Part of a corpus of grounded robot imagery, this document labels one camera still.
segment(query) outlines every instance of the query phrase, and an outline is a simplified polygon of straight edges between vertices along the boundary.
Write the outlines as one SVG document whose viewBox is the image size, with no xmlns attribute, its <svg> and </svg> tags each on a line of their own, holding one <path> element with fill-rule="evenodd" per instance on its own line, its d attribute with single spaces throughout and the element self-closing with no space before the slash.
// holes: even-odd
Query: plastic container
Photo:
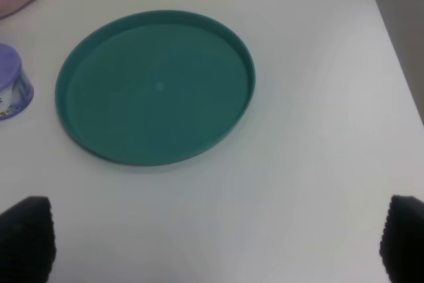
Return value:
<svg viewBox="0 0 424 283">
<path fill-rule="evenodd" d="M 0 121 L 23 111 L 33 96 L 34 88 L 22 71 L 18 52 L 0 44 Z"/>
</svg>

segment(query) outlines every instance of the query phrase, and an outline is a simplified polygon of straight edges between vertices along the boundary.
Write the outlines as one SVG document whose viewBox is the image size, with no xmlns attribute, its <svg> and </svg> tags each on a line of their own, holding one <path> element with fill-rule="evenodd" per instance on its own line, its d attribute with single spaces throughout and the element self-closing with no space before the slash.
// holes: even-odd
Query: white tabletop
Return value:
<svg viewBox="0 0 424 283">
<path fill-rule="evenodd" d="M 121 166 L 68 138 L 54 86 L 90 32 L 155 9 L 233 29 L 256 91 L 206 153 Z M 0 42 L 35 88 L 0 123 L 0 210 L 51 199 L 52 283 L 388 282 L 384 220 L 392 194 L 424 199 L 424 130 L 374 0 L 38 0 Z"/>
</svg>

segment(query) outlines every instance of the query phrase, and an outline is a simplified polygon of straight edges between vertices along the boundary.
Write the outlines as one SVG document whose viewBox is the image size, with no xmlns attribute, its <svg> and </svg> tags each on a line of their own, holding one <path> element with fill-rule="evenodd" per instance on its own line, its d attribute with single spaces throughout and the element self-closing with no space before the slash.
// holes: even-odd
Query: green plastic tray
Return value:
<svg viewBox="0 0 424 283">
<path fill-rule="evenodd" d="M 255 73 L 241 39 L 213 19 L 151 11 L 84 39 L 56 83 L 66 132 L 123 164 L 179 162 L 217 144 L 252 98 Z"/>
</svg>

